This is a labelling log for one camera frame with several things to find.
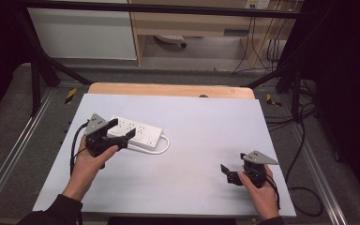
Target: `gray carpet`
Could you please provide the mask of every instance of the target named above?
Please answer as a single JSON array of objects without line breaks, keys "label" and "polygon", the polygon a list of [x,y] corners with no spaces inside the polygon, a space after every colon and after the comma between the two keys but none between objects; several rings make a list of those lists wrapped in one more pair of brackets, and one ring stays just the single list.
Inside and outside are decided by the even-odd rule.
[{"label": "gray carpet", "polygon": [[[131,69],[75,69],[83,76],[100,82],[115,83],[178,83],[238,86],[250,83],[262,74],[235,76],[225,72],[158,71]],[[63,80],[71,82],[68,77]],[[264,88],[256,90],[256,98],[261,101],[264,115],[286,116],[283,107],[268,105],[265,92],[270,91],[273,98],[278,96],[271,87],[276,81],[268,82]],[[78,89],[71,104],[64,101],[70,87],[60,87],[54,91],[52,101],[40,121],[33,137],[23,151],[23,155],[14,168],[7,184],[0,194],[0,218],[19,219],[29,213],[37,198],[37,190],[43,186],[53,165],[60,142],[64,140],[65,130],[74,116],[87,86]],[[19,137],[31,112],[30,75],[27,67],[20,67],[15,73],[7,95],[0,104],[0,165]],[[310,117],[306,120],[306,134],[320,165],[325,171],[328,182],[337,201],[350,224],[360,224],[360,186],[349,166],[334,160],[330,143],[322,129],[320,119]],[[271,132],[273,144],[281,168],[286,172],[299,146],[292,126],[286,126]],[[289,180],[289,186],[302,186],[316,190],[303,155],[299,157]],[[292,197],[294,203],[306,211],[317,212],[318,204],[306,192],[297,191]],[[105,220],[107,216],[86,215],[85,220]],[[326,211],[319,217],[308,217],[297,212],[296,218],[287,218],[289,224],[330,224]]]}]

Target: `black sleeve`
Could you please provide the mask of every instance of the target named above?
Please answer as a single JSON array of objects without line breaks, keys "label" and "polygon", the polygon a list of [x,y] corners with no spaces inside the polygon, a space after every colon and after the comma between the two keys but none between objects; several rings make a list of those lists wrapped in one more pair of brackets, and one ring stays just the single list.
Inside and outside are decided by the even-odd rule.
[{"label": "black sleeve", "polygon": [[24,217],[18,225],[75,224],[83,204],[64,195],[58,195],[46,211],[33,212]]},{"label": "black sleeve", "polygon": [[282,217],[273,217],[259,223],[259,225],[284,225]]}]

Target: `human hand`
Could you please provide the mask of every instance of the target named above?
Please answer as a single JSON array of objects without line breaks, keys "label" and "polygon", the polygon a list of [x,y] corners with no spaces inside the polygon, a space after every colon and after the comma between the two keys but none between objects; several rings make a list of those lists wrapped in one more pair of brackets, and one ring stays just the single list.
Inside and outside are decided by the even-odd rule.
[{"label": "human hand", "polygon": [[86,148],[86,137],[81,139],[79,154],[75,161],[74,170],[69,178],[68,184],[63,191],[63,195],[81,201],[83,196],[92,186],[92,182],[95,179],[101,166],[110,159],[116,151],[118,146],[112,146],[104,151],[98,157],[92,157]]},{"label": "human hand", "polygon": [[[267,174],[273,177],[273,172],[270,170],[270,168],[268,168],[267,165],[264,165],[264,168]],[[267,220],[269,218],[279,217],[276,192],[268,184],[268,182],[265,182],[261,188],[256,188],[250,181],[249,177],[247,177],[243,172],[238,172],[238,176],[242,184],[250,193],[253,204],[257,213],[259,214],[261,221]]]}]

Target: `outlet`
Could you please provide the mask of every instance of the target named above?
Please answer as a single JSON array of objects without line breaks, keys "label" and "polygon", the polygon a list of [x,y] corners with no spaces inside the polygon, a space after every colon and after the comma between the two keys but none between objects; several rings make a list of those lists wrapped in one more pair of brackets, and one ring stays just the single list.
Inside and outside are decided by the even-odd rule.
[{"label": "outlet", "polygon": [[259,0],[256,9],[267,9],[268,4],[270,4],[270,0]]},{"label": "outlet", "polygon": [[245,8],[255,9],[258,4],[259,0],[247,0]]},{"label": "outlet", "polygon": [[109,129],[108,134],[115,137],[123,136],[132,129],[136,128],[136,135],[129,140],[129,143],[148,150],[156,149],[162,133],[162,128],[153,127],[116,115],[111,118],[111,120],[113,119],[118,119],[118,125]]}]

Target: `table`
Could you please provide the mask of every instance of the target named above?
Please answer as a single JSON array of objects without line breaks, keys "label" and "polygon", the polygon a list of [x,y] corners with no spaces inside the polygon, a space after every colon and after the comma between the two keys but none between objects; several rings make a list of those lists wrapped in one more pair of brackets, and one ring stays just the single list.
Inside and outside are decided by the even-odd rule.
[{"label": "table", "polygon": [[[227,98],[230,93],[240,98]],[[211,97],[190,97],[200,94]],[[78,126],[92,113],[106,119],[114,113],[163,128],[171,147],[158,156],[121,150],[97,175],[83,200],[84,212],[220,218],[256,215],[245,188],[227,184],[219,168],[222,163],[240,170],[240,152],[259,150],[277,159],[259,101],[253,98],[252,92],[243,88],[93,84],[82,99],[34,210],[47,208],[64,188],[62,181],[69,179],[63,170],[68,166],[66,156]],[[160,142],[158,148],[165,144]],[[270,168],[281,197],[280,214],[294,217],[282,172],[279,166]]]}]

